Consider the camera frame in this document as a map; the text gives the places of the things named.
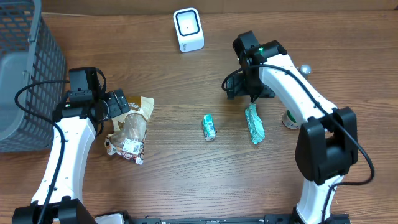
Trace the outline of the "teal white packet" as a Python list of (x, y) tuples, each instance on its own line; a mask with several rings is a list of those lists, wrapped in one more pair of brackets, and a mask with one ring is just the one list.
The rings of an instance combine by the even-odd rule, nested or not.
[(252, 142), (257, 145), (265, 138), (265, 130), (261, 118), (257, 114), (257, 106), (251, 103), (245, 109), (245, 117), (248, 124), (248, 130), (251, 134)]

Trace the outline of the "green white round jar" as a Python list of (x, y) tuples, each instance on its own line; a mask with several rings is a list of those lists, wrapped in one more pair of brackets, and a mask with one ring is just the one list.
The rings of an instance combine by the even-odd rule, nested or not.
[(298, 129), (299, 126), (289, 110), (282, 115), (282, 123), (289, 129)]

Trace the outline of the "brown Pantree snack pouch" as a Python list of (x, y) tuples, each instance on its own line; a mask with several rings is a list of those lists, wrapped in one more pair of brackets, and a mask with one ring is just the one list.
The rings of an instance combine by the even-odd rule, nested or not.
[(154, 99), (127, 96), (126, 101), (130, 110), (111, 119), (114, 133), (107, 135), (104, 145), (110, 156), (117, 154), (143, 165), (146, 126), (154, 110)]

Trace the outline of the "teal white carton pack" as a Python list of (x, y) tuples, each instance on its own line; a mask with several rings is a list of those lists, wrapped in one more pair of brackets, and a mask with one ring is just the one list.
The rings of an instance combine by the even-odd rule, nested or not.
[(202, 120), (203, 133), (206, 141), (213, 141), (216, 137), (216, 130), (213, 123), (212, 115), (206, 114)]

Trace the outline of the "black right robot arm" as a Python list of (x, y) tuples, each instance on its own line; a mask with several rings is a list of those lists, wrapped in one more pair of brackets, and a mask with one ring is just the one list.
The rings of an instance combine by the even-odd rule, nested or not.
[(273, 40), (260, 44), (253, 32), (233, 42), (240, 69), (228, 75), (222, 89), (229, 99), (279, 97), (299, 129), (295, 162), (304, 182), (289, 223), (350, 223), (346, 214), (330, 211), (337, 187), (358, 161), (354, 111), (328, 101), (294, 65), (286, 49)]

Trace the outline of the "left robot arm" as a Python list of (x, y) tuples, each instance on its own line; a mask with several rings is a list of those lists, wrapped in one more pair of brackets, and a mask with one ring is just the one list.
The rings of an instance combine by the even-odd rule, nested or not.
[(95, 223), (82, 203), (83, 179), (90, 147), (104, 122), (129, 111), (121, 89), (108, 92), (104, 73), (95, 67), (69, 71), (70, 85), (51, 118), (49, 161), (40, 186), (27, 207), (16, 208), (13, 223)]

